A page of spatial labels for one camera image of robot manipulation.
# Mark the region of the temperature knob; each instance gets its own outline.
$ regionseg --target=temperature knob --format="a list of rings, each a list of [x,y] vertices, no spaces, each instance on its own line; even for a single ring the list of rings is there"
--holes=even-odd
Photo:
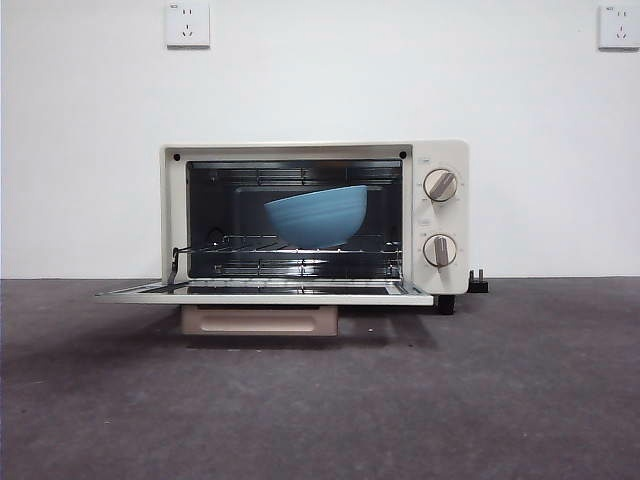
[[[456,194],[458,181],[449,170],[440,168],[427,175],[423,188],[424,193],[434,202],[446,202]]]
[[[424,242],[422,253],[434,267],[446,267],[456,258],[456,242],[447,235],[433,235]]]

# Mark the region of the metal rack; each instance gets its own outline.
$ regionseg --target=metal rack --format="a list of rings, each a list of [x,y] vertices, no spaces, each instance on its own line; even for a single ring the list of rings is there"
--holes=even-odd
[[[318,277],[329,270],[334,277],[399,278],[402,265],[400,242],[385,241],[382,235],[358,235],[324,249],[297,248],[275,235],[225,235],[201,247],[174,248],[170,284],[180,255],[208,256],[212,277]]]

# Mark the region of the electrical outlet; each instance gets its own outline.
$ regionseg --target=electrical outlet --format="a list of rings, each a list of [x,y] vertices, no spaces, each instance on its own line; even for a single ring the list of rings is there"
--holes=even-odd
[[[600,48],[640,48],[640,6],[600,7]]]
[[[209,47],[209,4],[174,2],[167,5],[164,38],[167,47]]]

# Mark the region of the oven rack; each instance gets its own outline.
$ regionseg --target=oven rack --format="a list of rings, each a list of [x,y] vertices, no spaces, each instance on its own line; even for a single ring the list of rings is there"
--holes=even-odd
[[[355,235],[344,245],[317,249],[292,246],[276,235],[224,235],[220,241],[201,247],[174,248],[169,284],[175,280],[180,255],[229,256],[216,265],[215,273],[247,276],[314,276],[322,264],[336,256],[375,256],[377,269],[393,276],[400,268],[402,250],[400,242],[385,241],[383,235]]]

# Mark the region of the control knob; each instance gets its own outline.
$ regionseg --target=control knob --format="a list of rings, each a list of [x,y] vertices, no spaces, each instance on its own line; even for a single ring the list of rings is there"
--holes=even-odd
[[[446,202],[456,194],[458,180],[444,168],[429,173],[423,183],[424,193],[434,202]]]
[[[456,258],[456,242],[448,235],[433,235],[424,242],[422,253],[427,262],[434,267],[446,267]]]

